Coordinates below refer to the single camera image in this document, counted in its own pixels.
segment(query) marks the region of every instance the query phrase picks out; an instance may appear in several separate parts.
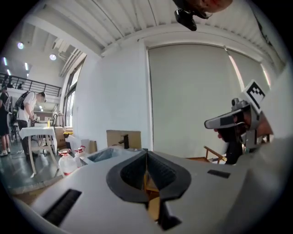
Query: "backpack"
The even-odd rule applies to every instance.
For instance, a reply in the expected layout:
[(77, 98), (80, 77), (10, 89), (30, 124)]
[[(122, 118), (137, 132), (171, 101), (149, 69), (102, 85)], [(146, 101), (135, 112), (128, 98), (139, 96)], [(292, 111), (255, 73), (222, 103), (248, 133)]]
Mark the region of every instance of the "backpack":
[(14, 106), (13, 111), (12, 111), (11, 119), (10, 119), (10, 125), (11, 126), (13, 126), (13, 124), (17, 121), (17, 113), (18, 113), (19, 108), (24, 110), (23, 101), (24, 101), (24, 99), (27, 97), (27, 95), (29, 93), (30, 93), (30, 91), (26, 91), (16, 101), (15, 106)]
[(6, 112), (11, 112), (11, 106), (12, 106), (12, 97), (7, 98), (6, 103), (4, 105), (5, 111)]

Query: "table leg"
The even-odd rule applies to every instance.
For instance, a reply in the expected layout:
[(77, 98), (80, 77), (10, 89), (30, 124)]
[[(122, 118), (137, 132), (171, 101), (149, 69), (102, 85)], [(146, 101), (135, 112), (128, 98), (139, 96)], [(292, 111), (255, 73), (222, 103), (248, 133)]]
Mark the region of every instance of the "table leg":
[(38, 142), (38, 147), (42, 147), (42, 138), (40, 135), (37, 135), (37, 142)]
[(32, 154), (32, 142), (31, 142), (32, 138), (31, 136), (28, 137), (28, 151), (29, 151), (29, 157), (31, 159), (31, 164), (32, 164), (32, 168), (33, 168), (33, 174), (31, 175), (31, 178), (33, 178), (33, 176), (37, 173), (36, 172), (36, 168), (35, 168), (35, 163), (33, 162), (33, 154)]
[(58, 163), (57, 163), (57, 161), (56, 161), (56, 159), (54, 157), (54, 154), (53, 154), (53, 151), (52, 151), (52, 148), (51, 148), (51, 145), (53, 145), (53, 144), (52, 144), (51, 140), (49, 139), (48, 135), (46, 135), (46, 141), (47, 141), (48, 146), (49, 146), (48, 148), (49, 148), (49, 151), (50, 151), (50, 155), (52, 157), (52, 160), (53, 160), (55, 166), (57, 167), (57, 169), (59, 169), (59, 165), (58, 165)]

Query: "white shirt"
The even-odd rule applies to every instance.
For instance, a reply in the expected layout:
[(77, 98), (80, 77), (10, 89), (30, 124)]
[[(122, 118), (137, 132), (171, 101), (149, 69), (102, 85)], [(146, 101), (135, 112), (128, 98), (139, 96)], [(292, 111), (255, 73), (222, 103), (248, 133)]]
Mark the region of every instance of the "white shirt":
[[(35, 107), (35, 104), (37, 102), (37, 98), (36, 98), (36, 94), (34, 92), (31, 92), (27, 95), (27, 97), (23, 100), (23, 104), (25, 105), (26, 103), (28, 103), (28, 109), (30, 111), (30, 113), (32, 112), (32, 110)], [(26, 109), (24, 108), (24, 110), (22, 110), (21, 108), (19, 108), (18, 111), (18, 120), (24, 120), (26, 122), (28, 122), (29, 120), (29, 114), (26, 111)]]

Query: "roller blind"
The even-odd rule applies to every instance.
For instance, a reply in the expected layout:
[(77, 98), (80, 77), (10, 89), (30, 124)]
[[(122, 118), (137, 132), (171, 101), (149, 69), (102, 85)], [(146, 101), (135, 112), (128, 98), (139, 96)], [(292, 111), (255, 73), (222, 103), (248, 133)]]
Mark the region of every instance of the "roller blind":
[(230, 50), (228, 52), (239, 69), (244, 86), (248, 85), (251, 80), (256, 80), (264, 93), (267, 93), (270, 88), (260, 63), (240, 53)]
[(240, 93), (227, 52), (206, 45), (149, 50), (154, 150), (179, 157), (204, 157), (206, 145), (224, 154), (226, 144), (204, 121), (231, 111)]

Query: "white table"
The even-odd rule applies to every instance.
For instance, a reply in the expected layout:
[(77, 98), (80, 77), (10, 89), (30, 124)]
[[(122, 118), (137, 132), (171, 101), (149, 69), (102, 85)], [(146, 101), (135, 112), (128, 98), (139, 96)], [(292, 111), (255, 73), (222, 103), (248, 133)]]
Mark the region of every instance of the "white table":
[(35, 123), (35, 127), (46, 128), (47, 126), (48, 126), (47, 123), (43, 123), (43, 122), (36, 122), (36, 123)]
[[(53, 160), (56, 168), (59, 170), (58, 163), (57, 163), (57, 161), (54, 157), (53, 151), (51, 149), (51, 146), (54, 146), (55, 153), (57, 154), (57, 140), (56, 140), (56, 136), (55, 136), (55, 132), (54, 132), (53, 127), (49, 127), (49, 128), (48, 127), (45, 127), (45, 128), (42, 128), (42, 127), (23, 128), (19, 132), (19, 135), (22, 139), (25, 137), (28, 137), (29, 157), (31, 160), (32, 168), (33, 168), (33, 174), (31, 176), (31, 178), (34, 177), (34, 175), (37, 173), (36, 168), (35, 168), (35, 164), (33, 162), (33, 155), (32, 155), (33, 150), (40, 150), (40, 149), (48, 150), (50, 152), (50, 155), (52, 157), (52, 160)], [(38, 144), (37, 147), (32, 148), (32, 136), (39, 136), (39, 135), (46, 136), (47, 145), (42, 146), (42, 144)]]

